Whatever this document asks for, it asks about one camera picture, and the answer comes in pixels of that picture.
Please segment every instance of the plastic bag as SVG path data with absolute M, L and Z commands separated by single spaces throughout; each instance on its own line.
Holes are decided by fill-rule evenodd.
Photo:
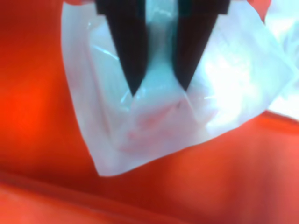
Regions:
M 272 0 L 266 26 L 298 68 L 299 74 L 299 1 Z M 299 120 L 299 75 L 270 105 L 269 111 Z
M 76 117 L 100 175 L 117 175 L 215 138 L 264 112 L 295 68 L 246 1 L 220 15 L 187 91 L 165 47 L 175 0 L 147 0 L 156 53 L 134 97 L 105 17 L 94 4 L 64 4 L 62 52 Z

